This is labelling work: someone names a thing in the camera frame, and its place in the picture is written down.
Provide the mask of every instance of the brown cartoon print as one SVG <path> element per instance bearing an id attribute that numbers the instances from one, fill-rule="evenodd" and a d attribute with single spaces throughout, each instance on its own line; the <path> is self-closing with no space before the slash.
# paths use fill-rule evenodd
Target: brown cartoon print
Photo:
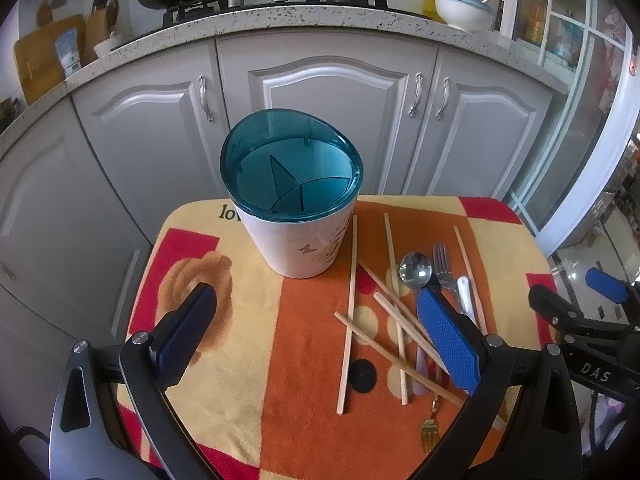
<path id="1" fill-rule="evenodd" d="M 195 364 L 204 352 L 222 344 L 231 325 L 233 316 L 231 259 L 224 254 L 210 251 L 202 258 L 180 260 L 169 269 L 158 290 L 156 320 L 178 308 L 193 287 L 201 282 L 208 283 L 214 288 L 218 302 L 216 315 L 193 355 L 190 365 Z"/>

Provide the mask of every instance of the tablecloth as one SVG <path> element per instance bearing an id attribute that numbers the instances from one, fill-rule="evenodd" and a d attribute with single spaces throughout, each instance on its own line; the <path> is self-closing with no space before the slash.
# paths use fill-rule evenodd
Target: tablecloth
<path id="1" fill-rule="evenodd" d="M 504 204 L 488 198 L 362 196 L 358 257 L 390 286 L 384 213 L 389 214 L 396 264 L 409 251 L 449 250 L 455 277 L 466 274 L 454 234 L 466 245 L 490 332 L 512 346 L 538 349 L 551 341 L 527 301 L 529 288 L 555 290 L 535 240 Z M 142 279 L 129 334 L 151 330 L 176 309 L 198 282 L 210 283 L 218 310 L 182 380 L 167 390 L 178 416 L 210 462 L 227 480 L 405 479 L 424 459 L 420 425 L 432 393 L 401 405 L 399 370 L 354 339 L 351 362 L 368 361 L 373 378 L 348 387 L 346 412 L 336 414 L 345 327 L 333 316 L 347 311 L 351 229 L 335 263 L 308 280 L 271 270 L 244 229 L 231 200 L 182 206 L 163 225 Z M 356 322 L 397 352 L 395 323 L 373 299 L 372 279 L 358 268 Z M 402 299 L 415 309 L 407 288 Z M 407 340 L 407 360 L 416 346 Z M 452 391 L 464 396 L 452 384 Z M 126 390 L 118 400 L 144 460 L 158 463 Z M 508 399 L 513 405 L 513 392 Z M 458 409 L 443 402 L 443 434 Z M 476 462 L 500 439 L 491 430 Z"/>

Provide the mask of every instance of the gray cabinet door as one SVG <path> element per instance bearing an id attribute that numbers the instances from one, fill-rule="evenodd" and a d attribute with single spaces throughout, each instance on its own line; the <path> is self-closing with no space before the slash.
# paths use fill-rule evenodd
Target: gray cabinet door
<path id="1" fill-rule="evenodd" d="M 0 162 L 0 205 L 0 284 L 74 337 L 123 340 L 150 245 L 68 98 Z"/>
<path id="2" fill-rule="evenodd" d="M 405 194 L 502 199 L 542 126 L 552 91 L 441 47 Z"/>
<path id="3" fill-rule="evenodd" d="M 0 286 L 0 415 L 9 430 L 31 426 L 49 434 L 53 405 L 74 341 Z M 32 436 L 20 444 L 48 477 L 47 444 Z"/>
<path id="4" fill-rule="evenodd" d="M 226 196 L 220 150 L 228 124 L 215 59 L 212 43 L 180 46 L 73 94 L 101 166 L 151 241 L 174 209 Z M 200 101 L 203 82 L 212 121 Z"/>
<path id="5" fill-rule="evenodd" d="M 216 42 L 232 126 L 264 108 L 307 112 L 355 145 L 365 170 L 361 193 L 401 192 L 436 46 L 328 30 L 262 32 Z"/>

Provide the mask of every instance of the blue bowl rim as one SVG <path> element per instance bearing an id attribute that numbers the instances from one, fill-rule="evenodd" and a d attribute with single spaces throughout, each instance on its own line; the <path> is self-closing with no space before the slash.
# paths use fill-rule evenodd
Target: blue bowl rim
<path id="1" fill-rule="evenodd" d="M 263 113 L 271 112 L 274 110 L 293 112 L 295 114 L 303 115 L 315 121 L 318 121 L 319 123 L 325 124 L 335 133 L 338 140 L 338 144 L 336 145 L 337 146 L 339 144 L 344 145 L 344 151 L 347 153 L 347 155 L 349 155 L 349 158 L 351 159 L 351 163 L 355 166 L 357 174 L 351 180 L 351 183 L 347 188 L 347 190 L 345 191 L 345 193 L 343 194 L 343 196 L 340 197 L 338 200 L 335 200 L 334 202 L 331 202 L 330 204 L 328 204 L 327 208 L 317 211 L 311 215 L 309 214 L 289 215 L 289 214 L 273 213 L 263 208 L 257 208 L 252 204 L 250 204 L 249 202 L 247 202 L 246 200 L 238 198 L 237 196 L 234 196 L 233 193 L 231 193 L 231 190 L 229 188 L 229 182 L 226 179 L 226 174 L 228 173 L 227 167 L 226 167 L 226 152 L 228 150 L 229 143 L 232 139 L 233 132 L 255 114 L 263 114 Z M 220 174 L 222 176 L 222 182 L 225 184 L 226 190 L 229 193 L 231 200 L 243 212 L 248 213 L 251 216 L 254 216 L 261 220 L 265 220 L 267 222 L 298 224 L 303 222 L 312 222 L 320 218 L 325 218 L 337 211 L 340 211 L 340 209 L 350 204 L 351 201 L 357 197 L 358 192 L 360 190 L 360 186 L 362 185 L 362 179 L 364 176 L 364 166 L 362 164 L 362 158 L 360 157 L 360 153 L 358 153 L 358 150 L 356 150 L 356 147 L 351 143 L 351 141 L 347 139 L 347 137 L 345 137 L 342 133 L 340 133 L 340 131 L 338 131 L 334 126 L 331 126 L 331 124 L 327 123 L 326 121 L 323 121 L 322 119 L 319 119 L 311 114 L 307 114 L 306 112 L 301 112 L 299 110 L 292 110 L 290 108 L 265 108 L 264 110 L 258 110 L 257 112 L 253 112 L 247 115 L 247 117 L 239 121 L 239 123 L 236 124 L 231 129 L 228 136 L 226 136 L 225 142 L 222 145 L 222 150 L 220 151 Z"/>

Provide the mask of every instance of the white bowl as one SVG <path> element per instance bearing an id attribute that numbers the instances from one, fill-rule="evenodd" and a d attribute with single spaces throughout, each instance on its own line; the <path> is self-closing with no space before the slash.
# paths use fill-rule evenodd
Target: white bowl
<path id="1" fill-rule="evenodd" d="M 480 0 L 436 0 L 438 15 L 447 25 L 466 32 L 488 30 L 494 22 L 494 10 Z"/>
<path id="2" fill-rule="evenodd" d="M 107 38 L 94 46 L 95 55 L 98 57 L 106 56 L 114 48 L 124 43 L 124 37 L 122 34 L 116 34 L 112 38 Z"/>

